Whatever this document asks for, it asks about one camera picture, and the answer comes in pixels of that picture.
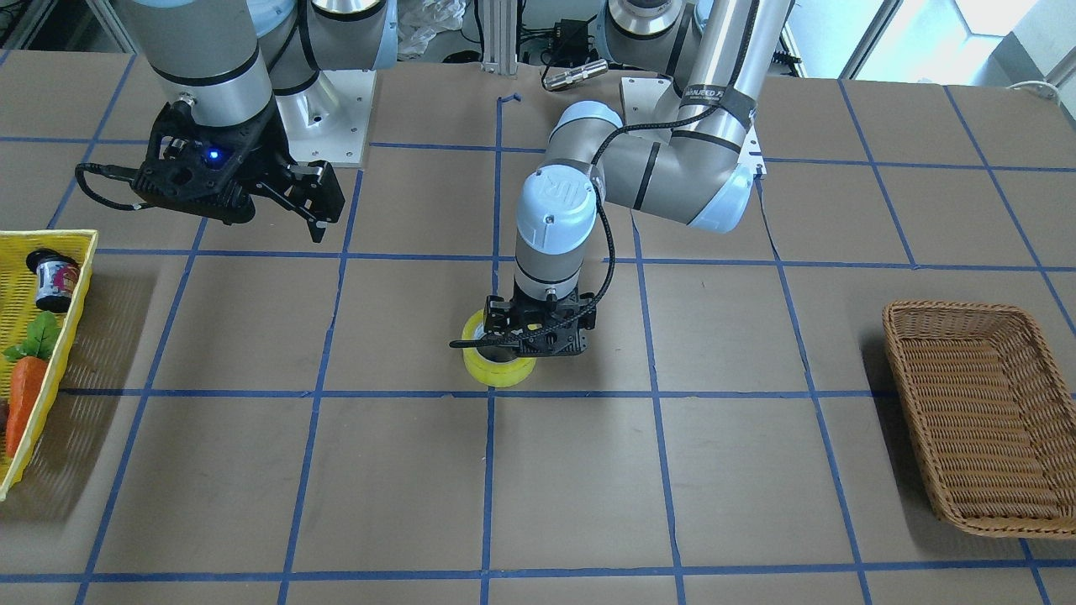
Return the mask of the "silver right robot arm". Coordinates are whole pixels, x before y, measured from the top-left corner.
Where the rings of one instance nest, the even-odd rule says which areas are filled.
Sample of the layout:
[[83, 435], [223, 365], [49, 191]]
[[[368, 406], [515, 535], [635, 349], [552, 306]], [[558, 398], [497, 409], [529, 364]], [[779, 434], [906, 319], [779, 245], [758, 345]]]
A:
[[161, 81], [166, 104], [145, 159], [108, 167], [142, 209], [244, 224], [256, 197], [305, 222], [318, 244], [345, 195], [330, 161], [296, 160], [291, 140], [341, 118], [328, 71], [398, 56], [395, 1], [119, 1], [121, 20]]

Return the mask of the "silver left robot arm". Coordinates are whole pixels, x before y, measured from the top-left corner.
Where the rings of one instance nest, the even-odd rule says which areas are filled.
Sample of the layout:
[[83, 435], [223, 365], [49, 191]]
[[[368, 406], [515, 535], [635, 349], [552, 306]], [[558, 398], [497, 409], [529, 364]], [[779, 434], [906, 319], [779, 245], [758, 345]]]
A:
[[595, 325], [596, 292], [580, 292], [589, 234], [609, 226], [619, 205], [714, 233], [741, 221], [756, 172], [741, 149], [758, 96], [790, 14], [788, 1], [606, 1], [597, 14], [603, 58], [670, 80], [656, 118], [627, 125], [600, 101], [566, 108], [543, 161], [527, 175], [516, 206], [514, 292], [489, 296], [483, 329], [466, 329], [457, 349], [504, 351], [511, 358], [584, 352]]

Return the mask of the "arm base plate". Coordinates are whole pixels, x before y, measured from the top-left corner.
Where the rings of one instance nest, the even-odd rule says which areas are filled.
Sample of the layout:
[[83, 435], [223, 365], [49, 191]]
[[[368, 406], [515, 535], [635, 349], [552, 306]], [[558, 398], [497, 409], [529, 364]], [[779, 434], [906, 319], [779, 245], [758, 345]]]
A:
[[[678, 117], [680, 96], [672, 92], [672, 81], [665, 78], [624, 76], [620, 84], [624, 122], [629, 125], [672, 122]], [[686, 125], [688, 133], [707, 133], [739, 146], [739, 164], [749, 167], [753, 175], [767, 175], [756, 126], [745, 128], [731, 119], [730, 125]]]
[[291, 157], [362, 168], [377, 76], [369, 70], [310, 69], [296, 76], [272, 76]]

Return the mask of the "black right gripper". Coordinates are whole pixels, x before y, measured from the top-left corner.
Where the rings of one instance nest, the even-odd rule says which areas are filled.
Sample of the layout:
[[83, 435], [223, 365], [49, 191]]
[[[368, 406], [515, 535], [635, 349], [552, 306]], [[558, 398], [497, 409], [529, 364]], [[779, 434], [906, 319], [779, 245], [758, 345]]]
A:
[[166, 104], [130, 186], [151, 207], [224, 224], [247, 223], [256, 214], [253, 197], [266, 197], [303, 219], [313, 244], [322, 244], [345, 206], [329, 161], [291, 157], [274, 101], [225, 127], [197, 124], [187, 101]]

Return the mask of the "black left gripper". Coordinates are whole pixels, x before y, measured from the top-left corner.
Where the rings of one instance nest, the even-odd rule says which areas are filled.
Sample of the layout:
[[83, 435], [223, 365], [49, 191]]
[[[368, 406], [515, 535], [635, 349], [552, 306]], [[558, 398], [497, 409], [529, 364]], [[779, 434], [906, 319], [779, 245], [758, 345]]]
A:
[[587, 349], [587, 335], [594, 329], [596, 311], [581, 311], [595, 299], [592, 292], [574, 290], [560, 300], [538, 300], [525, 292], [514, 291], [514, 297], [504, 300], [489, 296], [481, 320], [481, 341], [495, 341], [522, 333], [530, 333], [507, 344], [485, 344], [485, 358], [530, 358], [574, 356]]

